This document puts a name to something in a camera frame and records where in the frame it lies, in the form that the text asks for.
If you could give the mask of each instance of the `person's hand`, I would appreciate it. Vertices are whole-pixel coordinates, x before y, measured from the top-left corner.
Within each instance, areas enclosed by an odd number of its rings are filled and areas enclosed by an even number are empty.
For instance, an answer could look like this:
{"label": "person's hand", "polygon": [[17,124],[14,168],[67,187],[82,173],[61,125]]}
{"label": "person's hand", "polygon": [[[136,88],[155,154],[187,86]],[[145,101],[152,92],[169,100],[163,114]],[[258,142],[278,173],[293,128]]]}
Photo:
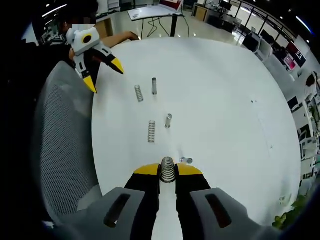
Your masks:
{"label": "person's hand", "polygon": [[75,57],[75,51],[73,50],[72,47],[70,47],[70,50],[69,50],[69,59],[70,59],[71,61],[73,61],[73,60],[74,60],[74,57]]}
{"label": "person's hand", "polygon": [[125,34],[127,35],[127,39],[129,39],[130,41],[139,40],[139,37],[132,31],[126,31]]}

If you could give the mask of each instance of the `coil spring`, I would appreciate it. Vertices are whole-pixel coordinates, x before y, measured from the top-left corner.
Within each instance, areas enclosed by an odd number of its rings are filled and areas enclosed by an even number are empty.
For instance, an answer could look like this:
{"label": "coil spring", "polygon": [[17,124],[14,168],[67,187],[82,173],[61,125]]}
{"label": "coil spring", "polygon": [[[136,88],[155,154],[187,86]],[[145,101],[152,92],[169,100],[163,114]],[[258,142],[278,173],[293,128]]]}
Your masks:
{"label": "coil spring", "polygon": [[156,138],[156,122],[149,121],[148,127],[148,143],[154,143]]}
{"label": "coil spring", "polygon": [[172,183],[176,180],[175,163],[169,156],[162,159],[160,180],[166,184]]}
{"label": "coil spring", "polygon": [[142,95],[141,88],[139,85],[134,86],[135,94],[138,99],[138,102],[142,102],[144,100],[144,96]]}

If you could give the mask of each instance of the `gray mesh chair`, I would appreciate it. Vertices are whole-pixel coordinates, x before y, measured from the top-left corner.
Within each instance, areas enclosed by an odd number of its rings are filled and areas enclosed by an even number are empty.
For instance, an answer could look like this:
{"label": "gray mesh chair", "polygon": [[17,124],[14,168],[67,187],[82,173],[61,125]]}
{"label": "gray mesh chair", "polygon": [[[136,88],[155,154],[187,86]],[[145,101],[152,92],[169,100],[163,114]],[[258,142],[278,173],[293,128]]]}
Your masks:
{"label": "gray mesh chair", "polygon": [[59,62],[39,97],[31,159],[46,210],[61,225],[102,197],[92,148],[93,93]]}

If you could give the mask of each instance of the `table surface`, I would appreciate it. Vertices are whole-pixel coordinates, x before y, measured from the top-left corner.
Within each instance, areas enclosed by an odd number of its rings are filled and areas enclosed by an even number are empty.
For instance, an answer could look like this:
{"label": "table surface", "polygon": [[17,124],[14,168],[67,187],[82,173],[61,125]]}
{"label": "table surface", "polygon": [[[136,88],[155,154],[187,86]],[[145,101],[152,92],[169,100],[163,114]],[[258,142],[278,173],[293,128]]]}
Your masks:
{"label": "table surface", "polygon": [[[101,66],[92,110],[94,162],[103,195],[124,187],[143,165],[161,163],[166,156],[176,162],[187,157],[212,188],[242,203],[254,221],[271,224],[290,209],[301,173],[297,130],[276,81],[251,51],[166,37],[120,44],[112,52],[124,75]],[[152,78],[157,78],[156,96]],[[142,102],[135,85],[141,87]],[[149,121],[156,121],[155,143],[147,140]],[[181,239],[176,198],[169,189],[174,187],[162,185],[153,239],[164,239],[166,232]],[[286,197],[286,206],[279,204],[280,197]]]}
{"label": "table surface", "polygon": [[181,12],[173,11],[163,6],[146,6],[128,11],[131,21],[142,19],[158,18],[158,17],[173,17],[174,15],[182,17]]}

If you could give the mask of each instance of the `office floor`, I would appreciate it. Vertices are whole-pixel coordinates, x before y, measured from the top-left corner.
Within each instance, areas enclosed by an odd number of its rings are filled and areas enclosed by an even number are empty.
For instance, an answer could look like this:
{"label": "office floor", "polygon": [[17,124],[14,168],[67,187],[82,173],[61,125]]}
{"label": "office floor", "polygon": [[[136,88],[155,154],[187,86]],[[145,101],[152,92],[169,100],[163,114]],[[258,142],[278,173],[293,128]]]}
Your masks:
{"label": "office floor", "polygon": [[[183,11],[183,14],[186,16],[185,19],[189,25],[190,38],[212,39],[215,41],[220,41],[220,42],[224,42],[232,45],[238,45],[238,46],[240,46],[244,40],[244,38],[241,37],[240,41],[238,41],[239,35],[240,35],[239,33],[234,32],[231,34],[225,30],[218,29],[214,26],[211,26],[209,24],[206,24],[202,21],[197,20],[196,18],[191,16],[191,12],[189,11]],[[113,30],[115,34],[123,31],[131,31],[137,34],[139,37],[141,37],[142,26],[143,26],[142,20],[132,22],[129,18],[127,11],[115,13],[114,16],[112,16],[112,18],[113,18],[112,22],[114,24]],[[152,29],[152,25],[148,24],[148,22],[150,21],[152,21],[152,19],[144,20],[142,39],[146,39],[149,32]],[[186,24],[186,21],[182,17],[178,17],[175,37],[177,38],[188,37],[188,26]],[[165,30],[170,34],[172,17],[163,17],[160,20],[160,22],[162,26],[165,28]],[[149,38],[168,37],[167,33],[160,26],[158,20],[154,22],[154,25],[157,27],[157,30]]]}

